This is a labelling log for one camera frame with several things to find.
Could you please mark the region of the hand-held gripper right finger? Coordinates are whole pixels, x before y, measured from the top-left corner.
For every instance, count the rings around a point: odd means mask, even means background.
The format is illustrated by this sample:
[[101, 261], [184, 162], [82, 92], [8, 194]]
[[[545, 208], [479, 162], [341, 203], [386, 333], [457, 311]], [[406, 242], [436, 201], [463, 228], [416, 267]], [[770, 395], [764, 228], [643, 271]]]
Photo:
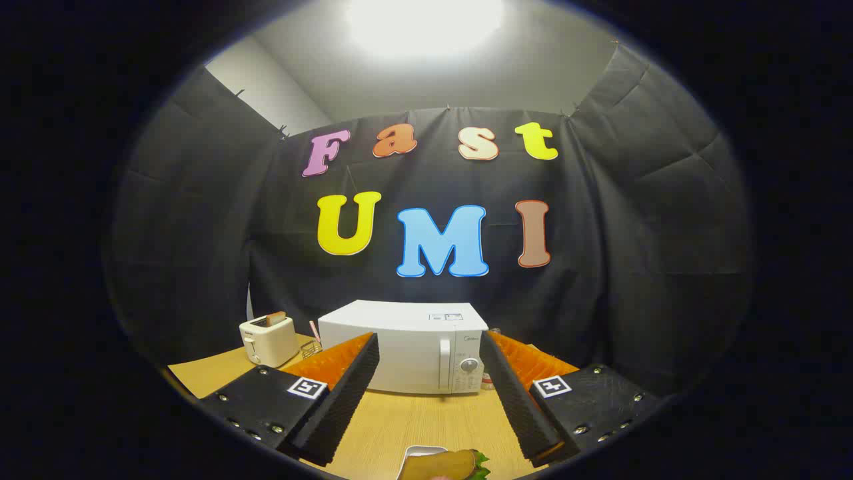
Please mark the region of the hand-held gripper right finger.
[[496, 331], [482, 361], [533, 467], [588, 455], [651, 419], [667, 398], [600, 363], [578, 368]]

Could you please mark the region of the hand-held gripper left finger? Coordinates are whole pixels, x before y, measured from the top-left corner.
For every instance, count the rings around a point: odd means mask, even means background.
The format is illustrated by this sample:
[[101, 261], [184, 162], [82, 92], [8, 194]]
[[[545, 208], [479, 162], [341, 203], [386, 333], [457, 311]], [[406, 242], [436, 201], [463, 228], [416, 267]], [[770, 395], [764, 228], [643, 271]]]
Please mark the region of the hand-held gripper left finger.
[[235, 433], [283, 455], [329, 464], [380, 362], [375, 332], [286, 369], [255, 367], [200, 400]]

